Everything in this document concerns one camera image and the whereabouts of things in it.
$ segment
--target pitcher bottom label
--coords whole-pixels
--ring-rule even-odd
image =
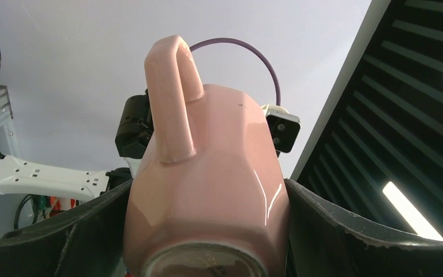
[[[216,244],[188,244],[165,250],[144,271],[150,277],[265,277],[248,254]]]

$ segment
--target pink ceramic pitcher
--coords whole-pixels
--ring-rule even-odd
[[[289,202],[261,107],[203,85],[179,36],[145,59],[155,132],[130,192],[135,277],[282,277]]]

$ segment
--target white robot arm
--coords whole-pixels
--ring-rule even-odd
[[[23,193],[89,201],[109,189],[109,171],[82,171],[0,153],[0,194]]]

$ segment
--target black cable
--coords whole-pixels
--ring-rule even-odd
[[[33,222],[31,224],[35,224],[38,221],[38,206],[36,204],[36,200],[32,194],[28,194],[21,200],[21,202],[18,205],[18,208],[16,210],[16,214],[14,215],[14,229],[15,230],[18,230],[20,228],[19,222],[20,222],[21,211],[24,208],[24,205],[29,200],[31,200],[31,208],[33,210]]]
[[[202,48],[207,45],[216,44],[216,43],[230,43],[235,44],[238,46],[242,46],[243,48],[251,51],[256,56],[261,59],[261,61],[264,63],[266,68],[269,70],[269,73],[271,74],[272,81],[274,82],[274,88],[276,89],[276,105],[281,106],[281,89],[279,88],[279,80],[277,79],[276,72],[274,71],[274,68],[272,67],[271,63],[266,59],[266,57],[259,52],[254,46],[243,42],[238,39],[232,39],[232,38],[216,38],[216,39],[208,39],[203,42],[196,43],[195,45],[189,47],[189,50],[193,52],[196,49]]]

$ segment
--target pitcher handle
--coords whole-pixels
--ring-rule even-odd
[[[145,58],[145,77],[161,163],[196,154],[186,103],[203,96],[203,85],[189,46],[180,36],[159,40]]]

